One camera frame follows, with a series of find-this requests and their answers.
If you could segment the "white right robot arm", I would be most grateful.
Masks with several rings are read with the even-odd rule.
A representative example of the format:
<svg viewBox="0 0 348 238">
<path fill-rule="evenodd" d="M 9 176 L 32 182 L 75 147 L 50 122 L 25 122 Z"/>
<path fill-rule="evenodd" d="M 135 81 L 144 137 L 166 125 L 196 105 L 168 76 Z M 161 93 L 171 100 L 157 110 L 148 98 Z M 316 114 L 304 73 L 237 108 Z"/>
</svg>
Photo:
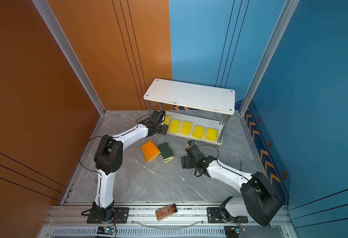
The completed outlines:
<svg viewBox="0 0 348 238">
<path fill-rule="evenodd" d="M 205 156 L 199 146 L 190 140 L 185 148 L 186 156 L 181 157 L 183 169 L 194 169 L 194 176 L 217 179 L 237 190 L 242 200 L 230 196 L 219 207 L 222 219 L 233 223 L 243 213 L 259 225 L 270 227 L 270 222 L 282 207 L 280 195 L 261 172 L 246 173 L 227 166 L 217 157 Z"/>
</svg>

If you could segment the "yellow foam sponge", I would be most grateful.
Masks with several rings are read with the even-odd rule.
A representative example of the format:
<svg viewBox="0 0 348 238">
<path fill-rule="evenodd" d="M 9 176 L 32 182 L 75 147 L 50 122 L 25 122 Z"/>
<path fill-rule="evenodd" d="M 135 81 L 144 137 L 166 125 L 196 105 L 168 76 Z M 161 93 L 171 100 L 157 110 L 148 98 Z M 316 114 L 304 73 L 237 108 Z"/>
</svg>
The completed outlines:
<svg viewBox="0 0 348 238">
<path fill-rule="evenodd" d="M 205 140 L 217 141 L 218 130 L 213 128 L 207 128 Z"/>
<path fill-rule="evenodd" d="M 194 130 L 192 132 L 192 137 L 196 139 L 203 139 L 204 133 L 205 133 L 205 128 L 199 125 L 195 125 Z"/>
</svg>

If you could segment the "green scouring sponge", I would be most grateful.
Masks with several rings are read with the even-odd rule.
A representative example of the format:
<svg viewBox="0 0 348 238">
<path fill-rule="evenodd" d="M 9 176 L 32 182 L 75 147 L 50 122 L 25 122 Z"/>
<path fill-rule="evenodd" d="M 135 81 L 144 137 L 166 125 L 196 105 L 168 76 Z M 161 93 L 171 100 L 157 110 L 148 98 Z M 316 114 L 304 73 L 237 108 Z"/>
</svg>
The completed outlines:
<svg viewBox="0 0 348 238">
<path fill-rule="evenodd" d="M 171 157 L 168 157 L 168 158 L 163 159 L 163 161 L 166 163 L 166 162 L 168 162 L 168 161 L 171 161 L 173 158 L 174 158 L 174 157 L 171 156 Z"/>
<path fill-rule="evenodd" d="M 159 156 L 162 158 L 162 160 L 174 156 L 174 153 L 167 142 L 160 144 L 158 149 L 160 151 Z"/>
</svg>

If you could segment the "large yellow coarse sponge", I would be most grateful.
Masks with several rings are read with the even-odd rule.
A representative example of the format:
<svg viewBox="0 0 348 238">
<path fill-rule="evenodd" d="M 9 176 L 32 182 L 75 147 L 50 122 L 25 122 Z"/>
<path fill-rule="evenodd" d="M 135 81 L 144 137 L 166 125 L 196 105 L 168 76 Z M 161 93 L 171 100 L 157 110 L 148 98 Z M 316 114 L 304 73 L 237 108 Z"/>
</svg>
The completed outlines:
<svg viewBox="0 0 348 238">
<path fill-rule="evenodd" d="M 193 127 L 193 122 L 183 121 L 179 134 L 183 136 L 190 136 Z"/>
</svg>

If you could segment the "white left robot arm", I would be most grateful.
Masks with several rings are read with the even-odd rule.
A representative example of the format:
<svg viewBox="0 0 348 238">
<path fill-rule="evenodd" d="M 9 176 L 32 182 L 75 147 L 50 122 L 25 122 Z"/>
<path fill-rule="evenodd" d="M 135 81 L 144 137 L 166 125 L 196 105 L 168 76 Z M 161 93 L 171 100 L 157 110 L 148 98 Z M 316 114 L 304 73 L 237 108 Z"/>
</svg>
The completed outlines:
<svg viewBox="0 0 348 238">
<path fill-rule="evenodd" d="M 101 137 L 94 155 L 98 174 L 97 193 L 92 207 L 82 215 L 88 215 L 87 223 L 115 223 L 113 188 L 117 171 L 123 162 L 123 151 L 140 139 L 155 135 L 166 135 L 168 126 L 164 125 L 166 112 L 153 111 L 147 118 L 141 119 L 136 126 L 117 135 Z"/>
</svg>

